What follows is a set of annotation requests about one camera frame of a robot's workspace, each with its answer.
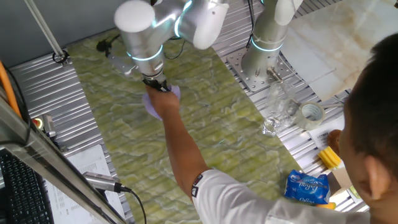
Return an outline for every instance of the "metal pole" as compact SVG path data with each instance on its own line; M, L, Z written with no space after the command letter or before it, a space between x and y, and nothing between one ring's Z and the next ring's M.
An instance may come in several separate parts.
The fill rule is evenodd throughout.
M103 223L126 223L52 142L35 130L32 128L26 147L4 147ZM26 134L27 124L0 98L0 141L23 142Z
M30 12L32 13L33 17L35 18L36 22L38 23L39 27L42 29L42 32L44 36L47 38L48 42L50 43L53 51L58 55L59 58L64 58L65 54L63 53L54 35L52 35L50 28L45 22L35 2L33 2L33 0L24 0L24 1L27 7L29 8Z

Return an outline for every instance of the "white t-shirt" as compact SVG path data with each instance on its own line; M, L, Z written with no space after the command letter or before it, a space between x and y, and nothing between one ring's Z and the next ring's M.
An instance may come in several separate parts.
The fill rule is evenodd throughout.
M192 200L203 224L368 224L368 212L266 200L218 170L204 171L192 186Z

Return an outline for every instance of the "marble pattern mat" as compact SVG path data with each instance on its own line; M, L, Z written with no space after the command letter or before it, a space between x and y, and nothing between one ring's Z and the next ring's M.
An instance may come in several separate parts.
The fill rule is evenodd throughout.
M140 196L148 223L201 223L174 179L163 124L142 104L141 74L124 77L96 51L99 40L116 34L111 30L68 46L116 172ZM176 55L182 42L165 43L167 55ZM126 52L118 41L112 50ZM164 69L169 83L181 89L180 114L206 163L261 197L281 197L289 172L300 167L277 137L261 134L263 117L215 51L185 43L182 55L166 60ZM144 223L136 200L127 194L127 201L136 223Z
M398 31L395 3L340 1L294 19L281 51L317 96L327 100L352 89L371 48Z

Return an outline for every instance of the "black hair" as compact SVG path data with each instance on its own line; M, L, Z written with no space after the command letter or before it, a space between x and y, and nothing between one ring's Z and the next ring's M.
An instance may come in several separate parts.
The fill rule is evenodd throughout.
M380 159L398 179L398 33L371 53L347 100L350 140L356 152Z

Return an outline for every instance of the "orange cable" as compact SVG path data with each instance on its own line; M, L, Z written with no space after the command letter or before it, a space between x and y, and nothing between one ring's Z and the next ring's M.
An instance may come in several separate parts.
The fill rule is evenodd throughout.
M19 107L18 107L18 104L17 104L17 99L15 98L14 90L12 89L12 85L11 85L10 79L8 78L8 74L6 72L6 69L2 65L1 61L0 61L0 79L2 81L2 85L4 87L4 90L7 93L8 102L9 102L11 108L15 111L16 114L18 114L18 116L20 118L22 118L21 112L19 111Z

